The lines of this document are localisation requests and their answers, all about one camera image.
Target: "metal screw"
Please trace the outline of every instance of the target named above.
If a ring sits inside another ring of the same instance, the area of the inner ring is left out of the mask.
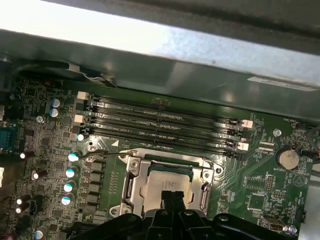
[[[226,221],[228,221],[229,219],[228,219],[227,216],[220,216],[220,217],[219,217],[219,220],[222,221],[222,222],[226,222]]]
[[[131,161],[130,163],[132,168],[136,168],[138,166],[138,162],[136,160]]]
[[[190,210],[186,210],[186,211],[184,212],[184,214],[187,215],[187,216],[191,216],[192,214],[194,214],[194,212],[193,212],[193,211],[190,211]]]
[[[43,124],[45,122],[45,118],[43,116],[37,116],[36,121],[37,123]]]
[[[123,212],[124,212],[125,214],[130,214],[130,213],[132,213],[132,211],[131,211],[131,209],[130,209],[129,207],[125,207],[124,210],[123,210]]]
[[[298,232],[298,229],[295,226],[290,226],[288,228],[289,233],[296,234]]]
[[[280,137],[281,134],[282,134],[282,131],[280,129],[276,128],[275,130],[273,130],[273,136]]]

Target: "cpu socket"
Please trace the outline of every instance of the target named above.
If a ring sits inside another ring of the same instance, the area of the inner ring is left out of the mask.
[[[121,203],[109,210],[111,216],[134,213],[143,218],[147,211],[161,208],[162,191],[182,191],[187,209],[207,213],[213,179],[224,171],[220,165],[201,157],[144,148],[122,153],[131,155],[119,156],[126,163],[126,174]]]

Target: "motherboard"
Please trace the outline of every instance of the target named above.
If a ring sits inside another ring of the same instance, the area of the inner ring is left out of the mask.
[[[7,235],[70,239],[143,218],[169,190],[208,219],[229,213],[298,239],[313,167],[298,119],[30,74],[10,100],[0,156],[22,173],[1,203]]]

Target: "sticker label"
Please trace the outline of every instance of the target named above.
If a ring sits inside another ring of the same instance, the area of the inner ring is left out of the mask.
[[[305,92],[312,92],[312,91],[318,90],[317,88],[312,87],[312,86],[301,86],[301,85],[295,84],[294,82],[289,83],[289,82],[283,82],[281,80],[273,80],[270,78],[262,78],[262,77],[257,77],[257,76],[253,76],[253,77],[248,78],[248,81],[262,83],[262,84],[275,85],[275,86],[289,88],[289,89],[296,89],[296,90],[305,91]]]

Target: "capacitor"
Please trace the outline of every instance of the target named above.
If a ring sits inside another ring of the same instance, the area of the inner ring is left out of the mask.
[[[85,139],[86,137],[85,137],[85,135],[83,135],[83,134],[78,134],[77,136],[76,136],[76,139],[78,140],[78,141],[83,141],[84,139]]]
[[[45,118],[39,115],[36,117],[36,122],[39,124],[43,124],[45,122]]]
[[[34,151],[24,151],[20,153],[20,158],[21,159],[30,159],[33,158],[36,155]]]
[[[30,207],[30,202],[25,201],[15,209],[15,212],[17,214],[20,214],[20,213],[24,212],[26,209],[28,209],[29,207]]]
[[[49,114],[50,114],[50,116],[53,117],[53,118],[59,118],[59,117],[61,117],[61,115],[62,115],[62,113],[60,113],[60,112],[58,111],[58,109],[56,109],[56,108],[50,109]]]
[[[44,238],[47,237],[47,232],[48,232],[48,229],[45,226],[38,227],[34,232],[34,239],[43,240]]]
[[[70,162],[76,162],[76,161],[79,161],[80,156],[81,156],[81,153],[79,151],[73,151],[68,155],[68,159]]]
[[[61,199],[61,203],[65,206],[69,205],[73,200],[75,199],[75,195],[73,195],[71,192],[67,193],[64,197]]]
[[[76,182],[73,180],[68,181],[64,186],[63,190],[70,193],[77,186]]]
[[[69,167],[65,171],[67,178],[73,178],[78,173],[78,168],[76,166]]]
[[[36,181],[38,179],[42,179],[48,175],[48,171],[46,169],[42,171],[35,171],[32,173],[32,178]]]
[[[31,194],[27,193],[23,196],[18,197],[15,202],[16,204],[21,205],[22,203],[27,202],[30,199],[31,199]]]
[[[51,100],[51,106],[54,108],[59,108],[61,106],[61,102],[59,99],[55,98]]]

